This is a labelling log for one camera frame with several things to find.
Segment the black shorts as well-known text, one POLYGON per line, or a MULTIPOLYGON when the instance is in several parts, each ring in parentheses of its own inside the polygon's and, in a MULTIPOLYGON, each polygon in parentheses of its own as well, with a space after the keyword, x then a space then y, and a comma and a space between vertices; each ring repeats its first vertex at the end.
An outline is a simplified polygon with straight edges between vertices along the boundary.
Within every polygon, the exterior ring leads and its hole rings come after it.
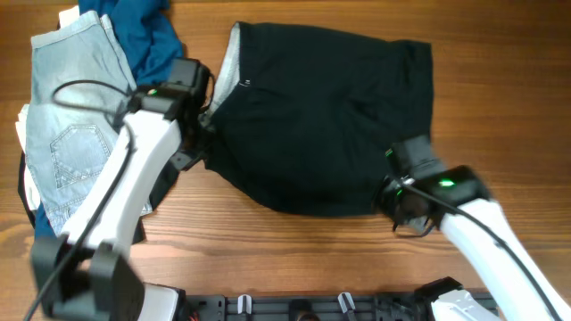
POLYGON ((369 215, 385 152, 429 132, 433 102, 426 42, 239 21, 203 117, 205 166, 272 210, 369 215))

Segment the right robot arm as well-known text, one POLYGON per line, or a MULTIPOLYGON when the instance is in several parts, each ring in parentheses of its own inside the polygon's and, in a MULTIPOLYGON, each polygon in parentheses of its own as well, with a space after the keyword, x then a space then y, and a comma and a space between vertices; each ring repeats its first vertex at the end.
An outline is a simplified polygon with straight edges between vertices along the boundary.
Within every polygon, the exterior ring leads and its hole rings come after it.
POLYGON ((439 230, 467 259, 503 317, 568 320, 570 307, 535 264, 503 208, 467 166, 447 168, 427 136, 392 144, 375 206, 420 238, 439 230))

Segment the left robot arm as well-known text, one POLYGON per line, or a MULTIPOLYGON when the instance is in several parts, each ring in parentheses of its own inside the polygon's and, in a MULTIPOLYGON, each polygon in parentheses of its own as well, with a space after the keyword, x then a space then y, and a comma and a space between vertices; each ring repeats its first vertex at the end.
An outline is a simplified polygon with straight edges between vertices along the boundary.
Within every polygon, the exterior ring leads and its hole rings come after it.
POLYGON ((30 263, 37 309, 60 320, 188 320, 186 293, 144 283, 129 265, 140 215, 163 168, 204 159, 199 116, 215 78, 196 59, 177 58, 167 81, 128 94, 119 139, 87 198, 56 239, 35 241, 30 263))

